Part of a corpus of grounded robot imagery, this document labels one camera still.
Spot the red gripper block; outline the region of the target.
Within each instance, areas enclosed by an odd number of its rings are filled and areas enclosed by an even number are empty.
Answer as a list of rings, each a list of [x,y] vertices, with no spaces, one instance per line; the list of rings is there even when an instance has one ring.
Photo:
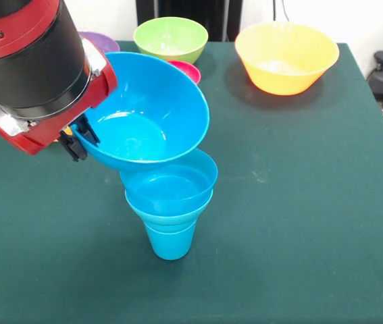
[[[98,136],[84,114],[99,106],[118,86],[115,72],[105,54],[87,38],[82,37],[85,65],[82,71],[84,88],[55,113],[40,117],[19,117],[0,106],[0,135],[17,149],[35,155],[58,141],[75,161],[84,161],[88,154],[66,128],[72,126],[86,141],[97,146]]]

